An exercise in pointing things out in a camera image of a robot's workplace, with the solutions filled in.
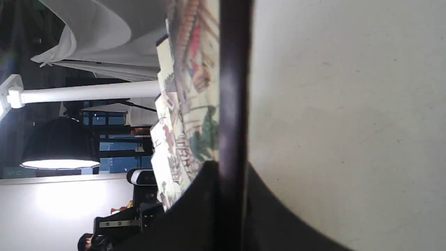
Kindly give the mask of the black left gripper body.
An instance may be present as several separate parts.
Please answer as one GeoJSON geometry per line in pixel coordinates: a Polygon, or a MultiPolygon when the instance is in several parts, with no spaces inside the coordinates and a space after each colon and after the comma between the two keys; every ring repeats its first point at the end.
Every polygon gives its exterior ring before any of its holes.
{"type": "Polygon", "coordinates": [[[162,203],[141,203],[107,217],[94,219],[93,241],[120,244],[128,238],[147,231],[164,214],[162,203]]]}

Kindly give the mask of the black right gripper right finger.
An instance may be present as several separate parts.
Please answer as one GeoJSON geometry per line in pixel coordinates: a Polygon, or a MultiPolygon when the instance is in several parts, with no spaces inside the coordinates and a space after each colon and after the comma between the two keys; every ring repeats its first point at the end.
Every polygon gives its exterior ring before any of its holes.
{"type": "Polygon", "coordinates": [[[292,213],[247,165],[246,251],[347,251],[292,213]]]}

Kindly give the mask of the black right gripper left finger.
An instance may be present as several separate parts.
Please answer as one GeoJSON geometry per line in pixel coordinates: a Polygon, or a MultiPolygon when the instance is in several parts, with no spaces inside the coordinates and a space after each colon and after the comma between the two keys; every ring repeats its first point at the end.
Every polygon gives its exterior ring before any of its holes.
{"type": "Polygon", "coordinates": [[[184,194],[148,230],[117,251],[216,251],[218,163],[207,161],[184,194]]]}

